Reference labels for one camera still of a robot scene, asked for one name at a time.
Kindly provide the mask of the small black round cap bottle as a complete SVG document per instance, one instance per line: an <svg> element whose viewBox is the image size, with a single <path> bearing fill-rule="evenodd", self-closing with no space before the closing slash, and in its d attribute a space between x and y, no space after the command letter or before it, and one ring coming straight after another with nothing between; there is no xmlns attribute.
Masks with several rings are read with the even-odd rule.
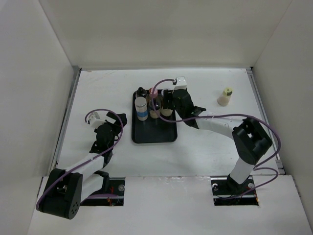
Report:
<svg viewBox="0 0 313 235"><path fill-rule="evenodd" d="M151 99L149 102L150 117L153 119L159 118L161 108L162 108L162 104L158 98Z"/></svg>

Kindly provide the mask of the black cap grinder bottle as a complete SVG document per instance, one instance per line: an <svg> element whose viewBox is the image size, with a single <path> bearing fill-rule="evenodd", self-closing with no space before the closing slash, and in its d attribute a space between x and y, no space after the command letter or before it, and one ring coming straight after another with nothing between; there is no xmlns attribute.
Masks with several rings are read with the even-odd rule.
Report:
<svg viewBox="0 0 313 235"><path fill-rule="evenodd" d="M162 109L161 109L161 114L164 116L164 117L169 117L173 112L173 108L170 107L170 106L163 106Z"/></svg>

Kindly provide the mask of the blue label white bead bottle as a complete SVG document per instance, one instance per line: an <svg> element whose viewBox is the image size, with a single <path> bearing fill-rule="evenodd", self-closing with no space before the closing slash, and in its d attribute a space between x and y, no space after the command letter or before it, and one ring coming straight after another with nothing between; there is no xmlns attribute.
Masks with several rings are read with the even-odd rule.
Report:
<svg viewBox="0 0 313 235"><path fill-rule="evenodd" d="M137 97L134 101L137 118L145 121L148 118L147 100L144 97Z"/></svg>

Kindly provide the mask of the black pump cap spice bottle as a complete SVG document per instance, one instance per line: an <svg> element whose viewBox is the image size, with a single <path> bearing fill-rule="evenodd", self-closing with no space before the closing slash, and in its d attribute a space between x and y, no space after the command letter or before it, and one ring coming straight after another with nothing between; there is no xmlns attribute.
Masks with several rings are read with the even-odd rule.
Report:
<svg viewBox="0 0 313 235"><path fill-rule="evenodd" d="M135 92L135 97L138 98L138 97L143 97L143 98L147 98L148 96L148 93L147 91L143 88L143 87L139 87L136 92Z"/></svg>

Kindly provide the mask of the yellow cap spice bottle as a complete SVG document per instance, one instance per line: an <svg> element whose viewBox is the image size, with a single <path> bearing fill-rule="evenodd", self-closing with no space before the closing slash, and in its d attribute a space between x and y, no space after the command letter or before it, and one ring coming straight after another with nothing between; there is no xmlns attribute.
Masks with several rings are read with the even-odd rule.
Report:
<svg viewBox="0 0 313 235"><path fill-rule="evenodd" d="M231 88L225 88L217 99L217 103L221 106L227 106L230 102L232 94L233 90Z"/></svg>

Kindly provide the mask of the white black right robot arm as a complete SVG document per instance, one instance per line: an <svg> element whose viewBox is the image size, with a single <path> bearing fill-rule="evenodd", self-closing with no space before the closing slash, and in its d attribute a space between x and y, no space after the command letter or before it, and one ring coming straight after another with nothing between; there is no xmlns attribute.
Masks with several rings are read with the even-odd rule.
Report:
<svg viewBox="0 0 313 235"><path fill-rule="evenodd" d="M186 89L164 90L162 95L165 107L175 110L186 125L212 131L234 141L239 158L227 177L226 186L234 194L242 191L250 173L272 146L272 140L259 121L252 117L243 120L214 117L208 113L207 117L201 118L206 109L195 106Z"/></svg>

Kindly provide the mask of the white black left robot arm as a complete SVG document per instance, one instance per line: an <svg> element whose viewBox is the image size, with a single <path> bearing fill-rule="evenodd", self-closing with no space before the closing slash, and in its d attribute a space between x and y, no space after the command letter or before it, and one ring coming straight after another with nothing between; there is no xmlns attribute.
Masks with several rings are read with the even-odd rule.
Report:
<svg viewBox="0 0 313 235"><path fill-rule="evenodd" d="M121 139L127 117L107 110L107 117L114 120L109 122L100 118L99 111L90 111L85 116L85 122L96 133L88 155L73 166L55 168L50 172L45 189L36 204L37 211L73 219L80 206L123 204L124 179L111 179L104 168L113 156L113 148Z"/></svg>

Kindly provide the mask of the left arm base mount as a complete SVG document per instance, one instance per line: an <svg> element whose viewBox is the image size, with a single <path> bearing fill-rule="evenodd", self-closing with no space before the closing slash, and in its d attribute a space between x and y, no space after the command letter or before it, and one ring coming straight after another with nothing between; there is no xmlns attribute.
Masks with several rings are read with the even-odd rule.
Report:
<svg viewBox="0 0 313 235"><path fill-rule="evenodd" d="M114 207L124 205L125 178L110 178L105 186L93 192L81 206Z"/></svg>

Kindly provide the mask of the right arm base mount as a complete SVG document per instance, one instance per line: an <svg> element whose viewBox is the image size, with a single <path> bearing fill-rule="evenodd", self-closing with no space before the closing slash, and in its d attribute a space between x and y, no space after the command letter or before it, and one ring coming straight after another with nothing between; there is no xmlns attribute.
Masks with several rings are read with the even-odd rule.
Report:
<svg viewBox="0 0 313 235"><path fill-rule="evenodd" d="M213 203L215 206L258 206L256 190L252 176L241 185L230 182L226 177L211 178Z"/></svg>

